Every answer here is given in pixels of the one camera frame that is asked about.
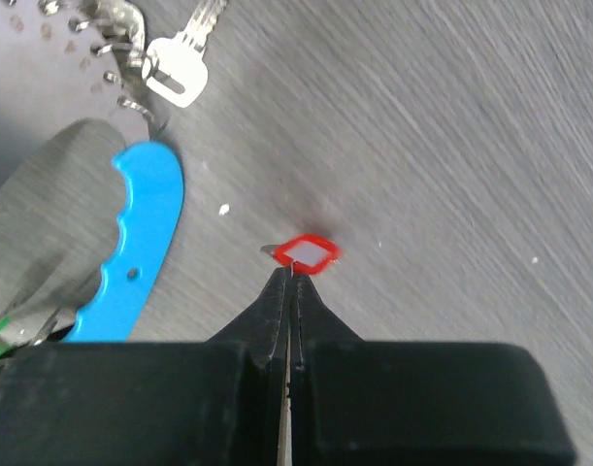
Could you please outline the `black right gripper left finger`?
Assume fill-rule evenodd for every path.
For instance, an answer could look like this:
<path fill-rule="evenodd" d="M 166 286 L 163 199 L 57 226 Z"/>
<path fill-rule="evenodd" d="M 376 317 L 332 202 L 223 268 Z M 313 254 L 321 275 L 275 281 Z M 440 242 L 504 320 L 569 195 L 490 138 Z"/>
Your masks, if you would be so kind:
<path fill-rule="evenodd" d="M 281 465 L 289 272 L 208 341 L 48 343 L 0 374 L 0 465 Z"/>

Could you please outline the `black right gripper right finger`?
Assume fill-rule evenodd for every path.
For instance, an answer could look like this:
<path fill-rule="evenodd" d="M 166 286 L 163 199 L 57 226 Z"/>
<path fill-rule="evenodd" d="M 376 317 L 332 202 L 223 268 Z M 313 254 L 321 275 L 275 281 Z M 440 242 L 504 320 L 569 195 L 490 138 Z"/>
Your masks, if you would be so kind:
<path fill-rule="evenodd" d="M 296 465 L 573 465 L 542 366 L 492 342 L 367 341 L 292 280 Z"/>

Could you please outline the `red headed key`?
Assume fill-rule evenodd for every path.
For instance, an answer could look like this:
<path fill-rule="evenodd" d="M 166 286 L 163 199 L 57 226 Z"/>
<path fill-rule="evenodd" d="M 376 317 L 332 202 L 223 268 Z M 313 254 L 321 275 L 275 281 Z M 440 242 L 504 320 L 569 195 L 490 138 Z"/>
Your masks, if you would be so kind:
<path fill-rule="evenodd" d="M 293 274 L 318 275 L 337 262 L 342 250 L 332 241 L 319 235 L 303 234 L 280 245 L 265 245 L 261 252 L 270 255 L 280 266 Z"/>

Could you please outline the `metal key organizer blue handle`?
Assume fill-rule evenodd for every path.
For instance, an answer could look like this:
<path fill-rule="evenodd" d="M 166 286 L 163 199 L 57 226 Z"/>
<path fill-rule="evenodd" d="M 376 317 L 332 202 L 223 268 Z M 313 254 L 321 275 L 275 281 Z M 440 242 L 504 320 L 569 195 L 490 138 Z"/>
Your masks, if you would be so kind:
<path fill-rule="evenodd" d="M 118 81 L 117 53 L 98 20 L 72 3 L 0 1 L 0 188 L 40 147 L 89 120 L 109 124 L 124 148 L 118 243 L 96 295 L 76 314 L 69 343 L 121 342 L 160 272 L 183 204 L 178 157 L 149 137 L 148 113 Z"/>

